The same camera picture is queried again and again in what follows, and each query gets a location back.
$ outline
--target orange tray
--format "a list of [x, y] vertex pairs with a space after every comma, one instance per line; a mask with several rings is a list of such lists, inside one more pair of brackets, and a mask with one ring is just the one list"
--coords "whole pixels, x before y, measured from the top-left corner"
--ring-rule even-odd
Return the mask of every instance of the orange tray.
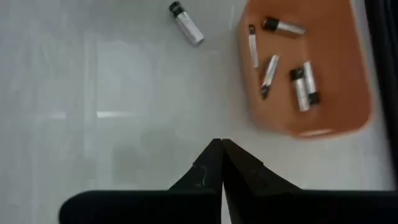
[[[305, 36], [290, 39], [264, 31], [266, 16], [300, 24]], [[256, 26], [261, 66], [255, 69], [249, 48], [249, 24]], [[243, 78], [254, 122], [295, 138], [317, 138], [355, 131], [371, 116], [367, 71], [350, 1], [250, 0], [238, 27]], [[272, 55], [280, 55], [269, 96], [260, 95]], [[321, 103], [308, 112], [297, 108], [291, 69], [311, 61]]]

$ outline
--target battery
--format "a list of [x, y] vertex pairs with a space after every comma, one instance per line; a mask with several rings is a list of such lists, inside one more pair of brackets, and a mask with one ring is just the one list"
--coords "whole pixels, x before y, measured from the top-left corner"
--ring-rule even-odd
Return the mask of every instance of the battery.
[[320, 98], [317, 85], [315, 84], [315, 80], [313, 78], [311, 62], [305, 62], [303, 67], [309, 103], [310, 105], [317, 105], [320, 103]]
[[189, 39], [193, 45], [200, 45], [205, 37], [200, 32], [198, 27], [193, 23], [181, 3], [178, 1], [173, 2], [169, 7], [170, 12], [173, 14], [174, 19], [177, 21], [178, 26], [182, 32]]
[[261, 85], [261, 96], [263, 100], [267, 98], [269, 90], [271, 89], [272, 81], [274, 80], [276, 68], [278, 66], [278, 61], [279, 56], [273, 55], [268, 63], [266, 75], [264, 76], [264, 80], [262, 81]]
[[259, 55], [257, 52], [256, 27], [253, 24], [249, 24], [249, 48], [250, 48], [251, 58], [253, 59], [254, 68], [258, 68]]
[[291, 24], [289, 22], [282, 22], [273, 17], [267, 17], [262, 23], [262, 28], [271, 32], [275, 32], [287, 37], [300, 37], [305, 34], [305, 28]]
[[295, 85], [299, 110], [301, 112], [308, 111], [310, 109], [310, 104], [308, 102], [307, 91], [305, 89], [303, 68], [300, 67], [291, 70], [290, 77]]

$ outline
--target dark edge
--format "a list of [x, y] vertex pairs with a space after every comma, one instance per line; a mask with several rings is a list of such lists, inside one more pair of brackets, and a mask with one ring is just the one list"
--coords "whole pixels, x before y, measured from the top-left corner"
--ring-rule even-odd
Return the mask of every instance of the dark edge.
[[398, 181], [398, 65], [397, 39], [394, 36], [394, 21], [390, 0], [365, 0], [369, 31], [376, 63], [377, 79], [381, 92], [387, 137], [394, 169], [395, 183]]

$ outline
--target white floor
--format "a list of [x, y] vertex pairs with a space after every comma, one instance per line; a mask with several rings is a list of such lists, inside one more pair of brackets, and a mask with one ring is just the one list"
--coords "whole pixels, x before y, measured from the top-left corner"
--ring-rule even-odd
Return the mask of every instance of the white floor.
[[322, 141], [249, 120], [234, 30], [245, 1], [182, 0], [206, 36], [199, 48], [170, 3], [0, 1], [0, 223], [57, 223], [62, 202], [84, 190], [167, 189], [213, 138], [231, 138], [302, 188], [394, 188], [361, 0], [375, 116]]

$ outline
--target cylindrical battery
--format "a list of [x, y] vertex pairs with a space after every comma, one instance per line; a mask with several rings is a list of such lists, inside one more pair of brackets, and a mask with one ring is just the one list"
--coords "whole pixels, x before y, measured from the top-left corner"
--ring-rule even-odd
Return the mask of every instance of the cylindrical battery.
[[182, 32], [193, 45], [199, 45], [204, 41], [205, 37], [178, 1], [173, 2], [170, 5], [169, 10], [173, 14]]
[[279, 19], [273, 17], [267, 17], [262, 23], [262, 27], [265, 30], [280, 33], [282, 35], [293, 38], [300, 37], [305, 34], [305, 28], [300, 27], [296, 24], [282, 22]]
[[308, 103], [307, 91], [305, 90], [305, 82], [304, 82], [304, 71], [303, 68], [296, 68], [290, 71], [290, 77], [294, 82], [298, 108], [301, 112], [308, 111], [310, 109], [310, 105]]
[[253, 59], [254, 68], [259, 67], [259, 55], [257, 52], [256, 42], [256, 27], [253, 24], [249, 24], [249, 47], [251, 58]]
[[305, 84], [307, 86], [308, 100], [310, 105], [317, 105], [320, 102], [319, 93], [315, 80], [313, 78], [313, 72], [311, 67], [311, 62], [304, 63], [304, 77]]
[[278, 55], [273, 55], [271, 57], [271, 60], [269, 61], [267, 70], [266, 70], [266, 75], [264, 77], [264, 80], [261, 85], [261, 96], [262, 99], [267, 98], [269, 94], [269, 90], [271, 89], [272, 81], [274, 80], [275, 73], [276, 73], [276, 67], [278, 66], [278, 61], [279, 61], [279, 56]]

